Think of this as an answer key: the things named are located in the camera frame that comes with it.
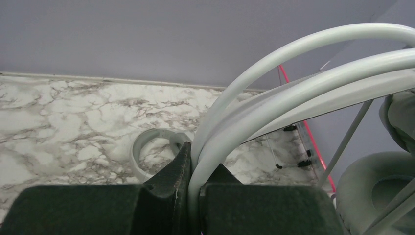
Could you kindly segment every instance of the white marble surface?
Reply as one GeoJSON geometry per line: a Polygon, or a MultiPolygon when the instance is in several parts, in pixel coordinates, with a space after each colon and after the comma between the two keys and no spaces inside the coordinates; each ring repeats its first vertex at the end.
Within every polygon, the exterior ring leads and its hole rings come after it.
{"type": "MultiPolygon", "coordinates": [[[[16,196],[38,184],[137,183],[128,163],[133,139],[149,128],[194,132],[220,91],[102,81],[0,76],[0,221],[16,196]]],[[[243,93],[239,100],[252,96],[243,93]]],[[[297,132],[277,131],[238,147],[225,165],[243,183],[315,181],[297,132]]],[[[142,152],[157,171],[171,159],[163,140],[142,152]]]]}

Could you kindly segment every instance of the red cable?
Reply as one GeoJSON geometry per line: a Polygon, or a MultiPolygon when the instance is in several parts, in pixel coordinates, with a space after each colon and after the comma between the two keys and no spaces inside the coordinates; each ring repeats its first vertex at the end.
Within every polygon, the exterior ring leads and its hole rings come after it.
{"type": "MultiPolygon", "coordinates": [[[[285,73],[284,67],[282,65],[278,65],[278,68],[281,70],[282,75],[284,76],[285,82],[289,83],[290,80],[288,80],[288,76],[285,73]]],[[[317,156],[319,156],[319,160],[322,163],[323,168],[325,170],[326,169],[325,162],[324,162],[324,159],[322,157],[322,154],[320,153],[319,147],[317,146],[316,140],[313,137],[313,133],[311,133],[311,130],[310,130],[310,127],[308,126],[307,121],[303,121],[303,122],[304,122],[305,129],[307,130],[308,135],[310,136],[311,142],[313,143],[313,146],[316,150],[317,156]]],[[[334,187],[333,179],[331,179],[331,176],[328,176],[328,181],[330,182],[331,189],[333,190],[333,192],[336,192],[336,188],[334,187]]]]}

